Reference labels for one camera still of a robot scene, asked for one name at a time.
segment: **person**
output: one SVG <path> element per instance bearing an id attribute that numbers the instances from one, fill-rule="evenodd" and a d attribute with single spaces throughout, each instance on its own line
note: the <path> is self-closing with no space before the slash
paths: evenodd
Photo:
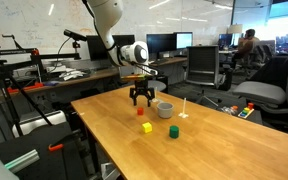
<path id="1" fill-rule="evenodd" d="M 238 60 L 246 60 L 248 58 L 249 53 L 253 50 L 253 44 L 255 41 L 259 41 L 257 37 L 255 37 L 255 30 L 248 29 L 245 32 L 244 38 L 239 39 L 237 51 L 232 57 L 233 69 L 236 67 L 236 63 Z"/>

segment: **ceiling light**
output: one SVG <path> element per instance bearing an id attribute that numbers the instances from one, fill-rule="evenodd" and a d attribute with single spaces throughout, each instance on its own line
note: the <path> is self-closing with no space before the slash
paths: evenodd
<path id="1" fill-rule="evenodd" d="M 50 11 L 48 12 L 48 15 L 50 16 L 53 12 L 53 8 L 54 8 L 54 4 L 51 4 L 51 8 L 50 8 Z"/>
<path id="2" fill-rule="evenodd" d="M 193 19 L 193 18 L 188 18 L 189 21 L 200 21 L 200 22 L 207 22 L 205 19 Z"/>
<path id="3" fill-rule="evenodd" d="M 172 21 L 180 21 L 181 19 L 177 19 L 177 18 L 165 18 L 167 20 L 172 20 Z"/>
<path id="4" fill-rule="evenodd" d="M 169 1 L 170 1 L 170 0 L 166 0 L 166 1 L 160 2 L 160 3 L 158 3 L 158 4 L 155 4 L 154 6 L 149 7 L 148 9 L 156 8 L 157 6 L 160 6 L 160 5 L 162 5 L 162 4 L 165 4 L 165 3 L 169 2 Z"/>
<path id="5" fill-rule="evenodd" d="M 229 7 L 229 6 L 222 6 L 222 5 L 218 5 L 218 4 L 216 4 L 215 7 L 217 7 L 217 8 L 221 8 L 221 9 L 228 9 L 228 10 L 232 10 L 232 9 L 233 9 L 232 7 Z"/>
<path id="6" fill-rule="evenodd" d="M 208 14 L 211 14 L 211 13 L 215 13 L 217 11 L 222 11 L 222 9 L 216 9 L 216 10 L 212 10 L 212 11 L 207 11 L 207 12 L 201 13 L 200 15 L 204 16 L 204 15 L 208 15 Z"/>

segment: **yellow block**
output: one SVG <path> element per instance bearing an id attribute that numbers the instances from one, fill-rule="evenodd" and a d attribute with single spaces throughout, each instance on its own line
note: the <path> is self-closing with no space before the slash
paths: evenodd
<path id="1" fill-rule="evenodd" d="M 149 133 L 152 131 L 152 125 L 149 122 L 142 124 L 142 127 L 143 127 L 144 133 Z"/>

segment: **small cup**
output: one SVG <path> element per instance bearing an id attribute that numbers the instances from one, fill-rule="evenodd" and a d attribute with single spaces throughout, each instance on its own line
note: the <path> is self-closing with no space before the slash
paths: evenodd
<path id="1" fill-rule="evenodd" d="M 158 116 L 161 118 L 170 118 L 173 114 L 173 104 L 162 102 L 157 105 Z"/>

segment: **keyboard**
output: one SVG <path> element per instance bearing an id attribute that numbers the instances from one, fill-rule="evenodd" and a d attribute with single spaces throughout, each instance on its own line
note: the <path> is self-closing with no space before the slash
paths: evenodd
<path id="1" fill-rule="evenodd" d="M 168 61 L 168 59 L 165 59 L 165 58 L 163 58 L 163 59 L 157 59 L 157 60 L 155 60 L 154 62 L 152 62 L 151 64 L 162 64 L 162 63 L 165 63 L 165 62 L 167 62 Z"/>

